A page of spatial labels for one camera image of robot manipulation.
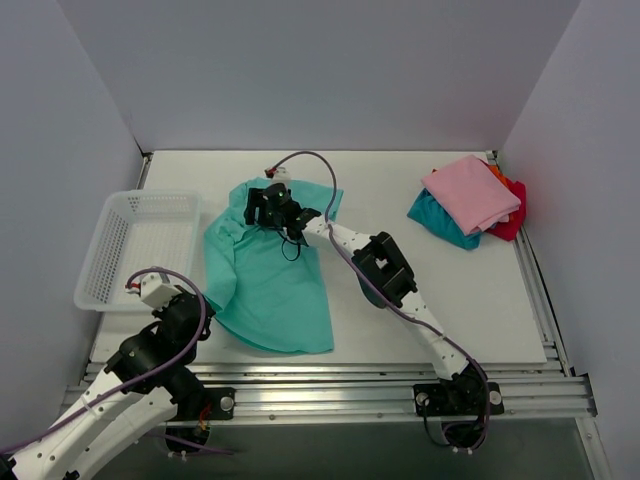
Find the teal green t-shirt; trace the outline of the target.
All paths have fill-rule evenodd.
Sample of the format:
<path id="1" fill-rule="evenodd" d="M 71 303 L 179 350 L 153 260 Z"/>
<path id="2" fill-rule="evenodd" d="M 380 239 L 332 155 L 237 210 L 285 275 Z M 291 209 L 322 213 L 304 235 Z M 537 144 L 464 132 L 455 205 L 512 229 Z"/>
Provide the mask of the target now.
<path id="1" fill-rule="evenodd" d="M 334 338 L 318 251 L 283 243 L 244 220 L 255 178 L 236 186 L 227 208 L 204 232 L 204 295 L 218 322 L 251 347 L 281 354 L 321 354 Z"/>

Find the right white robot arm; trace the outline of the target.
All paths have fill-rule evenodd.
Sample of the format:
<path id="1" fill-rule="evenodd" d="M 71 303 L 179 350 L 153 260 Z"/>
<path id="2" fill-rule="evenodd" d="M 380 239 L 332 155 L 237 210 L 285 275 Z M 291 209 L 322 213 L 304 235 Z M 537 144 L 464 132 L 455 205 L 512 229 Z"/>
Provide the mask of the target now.
<path id="1" fill-rule="evenodd" d="M 249 189 L 244 212 L 248 225 L 274 230 L 299 246 L 334 249 L 357 276 L 368 301 L 405 322 L 444 385 L 444 400 L 464 413 L 490 397 L 477 361 L 451 340 L 421 296 L 414 271 L 393 237 L 365 234 L 339 225 L 327 213 L 304 208 L 283 183 Z"/>

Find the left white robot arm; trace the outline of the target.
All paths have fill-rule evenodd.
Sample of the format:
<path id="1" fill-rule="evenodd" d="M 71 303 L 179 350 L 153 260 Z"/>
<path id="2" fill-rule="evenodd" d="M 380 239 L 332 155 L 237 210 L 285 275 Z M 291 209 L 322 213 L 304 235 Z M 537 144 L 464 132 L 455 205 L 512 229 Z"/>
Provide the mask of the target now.
<path id="1" fill-rule="evenodd" d="M 210 334 L 213 309 L 182 292 L 152 314 L 155 322 L 121 344 L 53 433 L 2 455 L 2 478 L 90 479 L 160 423 L 210 405 L 187 366 Z"/>

